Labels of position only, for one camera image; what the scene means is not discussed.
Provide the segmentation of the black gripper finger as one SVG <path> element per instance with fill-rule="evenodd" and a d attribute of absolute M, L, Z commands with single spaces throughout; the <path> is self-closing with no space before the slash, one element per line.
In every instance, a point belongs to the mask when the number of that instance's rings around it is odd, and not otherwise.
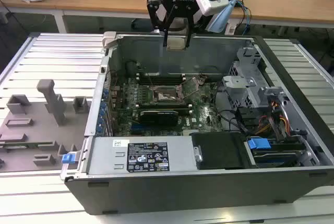
<path fill-rule="evenodd" d="M 180 15 L 182 18 L 187 20 L 187 24 L 186 24 L 186 38 L 185 38 L 185 48 L 189 47 L 190 44 L 190 39 L 191 39 L 191 35 L 193 33 L 193 28 L 194 28 L 194 13 L 193 13 L 193 8 L 191 7 L 191 5 L 186 5 Z"/>
<path fill-rule="evenodd" d="M 157 16 L 160 5 L 166 10 L 163 20 L 160 20 Z M 169 28 L 175 18 L 175 4 L 172 0 L 147 0 L 147 10 L 153 27 L 164 33 L 163 46 L 167 46 Z"/>

